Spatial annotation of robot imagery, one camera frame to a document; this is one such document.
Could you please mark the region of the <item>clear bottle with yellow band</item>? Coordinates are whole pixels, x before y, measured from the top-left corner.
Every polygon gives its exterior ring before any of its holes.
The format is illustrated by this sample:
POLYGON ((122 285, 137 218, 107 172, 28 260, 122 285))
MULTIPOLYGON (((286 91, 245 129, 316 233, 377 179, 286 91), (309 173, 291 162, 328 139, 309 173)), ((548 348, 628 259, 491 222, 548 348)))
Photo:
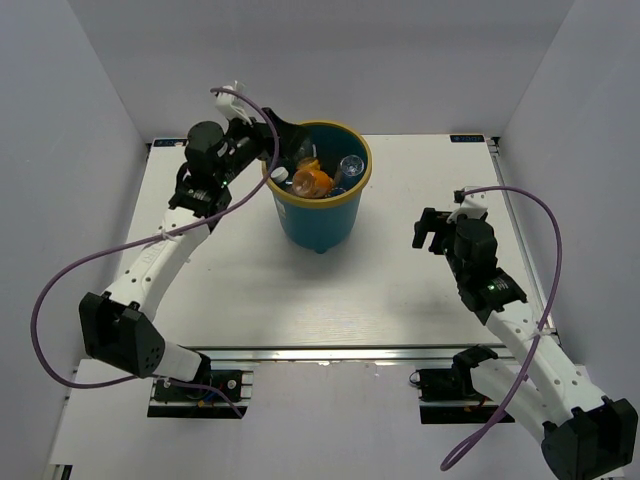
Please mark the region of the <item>clear bottle with yellow band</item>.
POLYGON ((321 164, 317 157, 316 146, 306 139, 300 145, 295 158, 296 170, 320 170, 321 164))

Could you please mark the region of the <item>orange juice bottle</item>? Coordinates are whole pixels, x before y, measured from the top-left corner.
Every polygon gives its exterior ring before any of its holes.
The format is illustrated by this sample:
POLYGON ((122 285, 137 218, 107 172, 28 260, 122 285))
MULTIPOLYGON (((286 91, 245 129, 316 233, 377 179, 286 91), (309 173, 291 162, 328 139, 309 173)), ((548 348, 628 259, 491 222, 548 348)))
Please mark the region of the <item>orange juice bottle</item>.
POLYGON ((292 181, 293 193, 301 198, 319 199, 329 194, 334 186, 333 179, 323 170, 298 170, 292 181))

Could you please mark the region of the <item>blue label water bottle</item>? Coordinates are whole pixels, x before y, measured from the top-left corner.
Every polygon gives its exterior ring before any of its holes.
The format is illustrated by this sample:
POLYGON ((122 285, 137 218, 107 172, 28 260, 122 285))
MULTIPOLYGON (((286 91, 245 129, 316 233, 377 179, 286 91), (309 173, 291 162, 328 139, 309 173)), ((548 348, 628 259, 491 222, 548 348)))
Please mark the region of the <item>blue label water bottle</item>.
POLYGON ((343 157, 334 176, 334 186, 345 191, 352 189, 361 180, 365 169, 366 164, 361 157, 357 155, 343 157))

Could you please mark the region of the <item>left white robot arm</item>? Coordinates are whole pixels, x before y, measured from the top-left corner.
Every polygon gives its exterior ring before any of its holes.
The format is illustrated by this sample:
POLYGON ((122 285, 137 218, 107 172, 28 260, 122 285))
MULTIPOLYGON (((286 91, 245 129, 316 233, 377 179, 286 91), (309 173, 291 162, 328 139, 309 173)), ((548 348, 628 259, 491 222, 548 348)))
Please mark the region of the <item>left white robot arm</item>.
POLYGON ((230 183, 254 160, 272 166, 295 159, 311 144, 309 130, 266 109, 267 122, 202 121, 188 132, 176 186, 158 227, 134 262, 101 294, 88 293, 79 315, 86 353, 137 378, 177 380, 188 398, 211 387, 209 359, 165 340, 153 325, 157 309, 191 254, 232 200, 230 183))

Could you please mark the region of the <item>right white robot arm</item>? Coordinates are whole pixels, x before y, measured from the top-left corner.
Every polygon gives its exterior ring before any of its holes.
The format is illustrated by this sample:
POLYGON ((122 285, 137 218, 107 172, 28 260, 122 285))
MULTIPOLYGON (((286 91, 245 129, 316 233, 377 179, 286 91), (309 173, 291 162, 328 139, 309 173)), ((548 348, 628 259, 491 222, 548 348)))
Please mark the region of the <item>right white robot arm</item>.
POLYGON ((424 209, 412 245, 442 255, 465 307, 518 361, 515 374, 486 346, 454 357, 453 390, 505 402, 506 413, 539 443, 559 479, 596 479, 633 459, 638 414, 626 399, 612 400, 583 376, 561 347, 537 327, 527 297, 497 265, 497 240, 483 209, 424 209))

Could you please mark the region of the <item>teal bin with yellow rim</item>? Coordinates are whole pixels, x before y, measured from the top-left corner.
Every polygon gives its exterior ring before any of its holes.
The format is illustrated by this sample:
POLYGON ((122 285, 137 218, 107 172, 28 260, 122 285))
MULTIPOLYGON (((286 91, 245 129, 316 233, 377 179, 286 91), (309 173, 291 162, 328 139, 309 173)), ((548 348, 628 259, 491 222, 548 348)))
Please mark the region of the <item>teal bin with yellow rim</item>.
POLYGON ((333 186, 328 195, 319 199, 296 196, 292 185, 283 190, 274 184, 271 175, 267 181, 286 236, 300 247, 324 253, 342 243, 351 233, 361 195, 371 178, 373 158, 366 140, 345 125, 319 120, 302 125, 310 130, 320 170, 327 173, 333 182, 343 157, 357 155, 366 164, 364 175, 355 187, 345 191, 333 186))

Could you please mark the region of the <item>right blue table sticker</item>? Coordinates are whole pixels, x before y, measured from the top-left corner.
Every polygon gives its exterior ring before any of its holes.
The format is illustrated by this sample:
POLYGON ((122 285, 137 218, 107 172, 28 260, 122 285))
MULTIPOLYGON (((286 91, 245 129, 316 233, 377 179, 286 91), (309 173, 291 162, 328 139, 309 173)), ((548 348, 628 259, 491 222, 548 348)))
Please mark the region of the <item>right blue table sticker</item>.
POLYGON ((484 143, 483 135, 478 134, 451 134, 449 136, 452 143, 484 143))

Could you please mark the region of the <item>blue table sticker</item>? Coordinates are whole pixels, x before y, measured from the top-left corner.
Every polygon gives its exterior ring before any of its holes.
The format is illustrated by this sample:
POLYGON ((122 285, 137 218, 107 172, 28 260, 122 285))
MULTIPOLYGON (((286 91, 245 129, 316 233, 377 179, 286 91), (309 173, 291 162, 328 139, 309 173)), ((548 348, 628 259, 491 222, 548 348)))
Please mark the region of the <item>blue table sticker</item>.
POLYGON ((483 135, 478 134, 451 134, 449 136, 452 143, 484 143, 483 135))
POLYGON ((185 145, 185 139, 155 139, 152 143, 153 148, 184 147, 185 145))

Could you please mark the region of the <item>left blue table sticker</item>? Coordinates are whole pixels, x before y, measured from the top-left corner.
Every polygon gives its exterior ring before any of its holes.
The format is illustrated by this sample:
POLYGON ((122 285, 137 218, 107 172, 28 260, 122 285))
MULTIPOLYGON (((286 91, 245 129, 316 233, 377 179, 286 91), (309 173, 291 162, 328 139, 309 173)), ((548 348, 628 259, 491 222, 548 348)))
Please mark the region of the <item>left blue table sticker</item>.
POLYGON ((185 139, 155 139, 152 143, 153 148, 184 147, 185 145, 185 139))

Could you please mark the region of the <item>aluminium table front rail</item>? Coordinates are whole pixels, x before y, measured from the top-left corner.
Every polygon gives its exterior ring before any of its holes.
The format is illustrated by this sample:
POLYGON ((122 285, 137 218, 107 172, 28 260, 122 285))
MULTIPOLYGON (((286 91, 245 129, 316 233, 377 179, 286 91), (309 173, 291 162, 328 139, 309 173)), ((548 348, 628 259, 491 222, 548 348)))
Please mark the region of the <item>aluminium table front rail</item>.
POLYGON ((199 352, 214 361, 422 361, 447 360, 471 348, 471 345, 402 347, 246 347, 204 348, 199 352))

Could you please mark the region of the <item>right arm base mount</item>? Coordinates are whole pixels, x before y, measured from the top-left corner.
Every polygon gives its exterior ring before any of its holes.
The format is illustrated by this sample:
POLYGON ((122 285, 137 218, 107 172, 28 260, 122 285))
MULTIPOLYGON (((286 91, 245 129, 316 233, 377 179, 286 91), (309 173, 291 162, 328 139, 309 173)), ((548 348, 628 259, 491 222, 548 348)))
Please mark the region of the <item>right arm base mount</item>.
POLYGON ((476 345, 456 354, 447 368, 422 368, 409 376, 418 391, 423 425, 481 425, 488 422, 497 406, 472 386, 471 369, 498 354, 476 345))

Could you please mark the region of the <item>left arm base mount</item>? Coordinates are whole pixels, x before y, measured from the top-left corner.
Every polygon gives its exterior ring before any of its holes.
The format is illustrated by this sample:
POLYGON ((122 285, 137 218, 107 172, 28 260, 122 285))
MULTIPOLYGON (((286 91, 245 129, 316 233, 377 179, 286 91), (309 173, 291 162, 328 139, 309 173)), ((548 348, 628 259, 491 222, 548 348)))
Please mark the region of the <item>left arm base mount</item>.
POLYGON ((196 386, 155 376, 147 417, 157 419, 239 420, 247 412, 256 363, 213 360, 207 376, 196 386))

